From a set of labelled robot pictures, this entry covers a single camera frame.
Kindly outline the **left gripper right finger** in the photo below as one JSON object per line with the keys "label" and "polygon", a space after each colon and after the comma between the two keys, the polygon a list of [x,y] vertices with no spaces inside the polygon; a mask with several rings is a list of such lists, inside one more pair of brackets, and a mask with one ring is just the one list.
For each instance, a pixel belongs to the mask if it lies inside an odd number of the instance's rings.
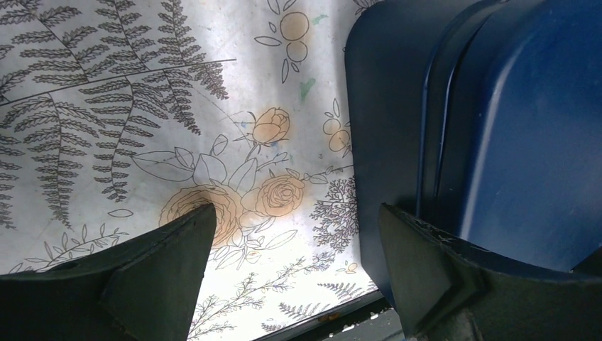
{"label": "left gripper right finger", "polygon": [[378,226],[403,332],[418,340],[600,340],[601,278],[526,264],[392,205]]}

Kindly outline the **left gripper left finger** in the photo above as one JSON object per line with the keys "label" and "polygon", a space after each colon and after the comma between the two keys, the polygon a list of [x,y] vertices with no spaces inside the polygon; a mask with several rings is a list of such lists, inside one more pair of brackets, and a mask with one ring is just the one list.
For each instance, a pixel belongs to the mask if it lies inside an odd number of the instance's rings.
{"label": "left gripper left finger", "polygon": [[2,340],[185,340],[217,227],[207,204],[104,251],[1,277]]}

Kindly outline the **blue tin lid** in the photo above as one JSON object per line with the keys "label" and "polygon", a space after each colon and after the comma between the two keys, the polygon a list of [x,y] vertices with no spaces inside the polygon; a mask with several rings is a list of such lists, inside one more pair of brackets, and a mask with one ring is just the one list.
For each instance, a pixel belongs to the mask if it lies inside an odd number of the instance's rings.
{"label": "blue tin lid", "polygon": [[601,246],[601,2],[482,1],[437,57],[419,216],[569,271]]}

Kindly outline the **blue chocolate tin box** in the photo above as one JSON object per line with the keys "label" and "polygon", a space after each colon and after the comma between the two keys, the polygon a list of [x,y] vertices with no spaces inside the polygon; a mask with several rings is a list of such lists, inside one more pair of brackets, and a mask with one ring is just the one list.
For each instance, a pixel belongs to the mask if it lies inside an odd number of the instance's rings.
{"label": "blue chocolate tin box", "polygon": [[383,203],[423,220],[437,207],[447,104],[459,63],[498,1],[380,1],[346,42],[361,263],[389,303]]}

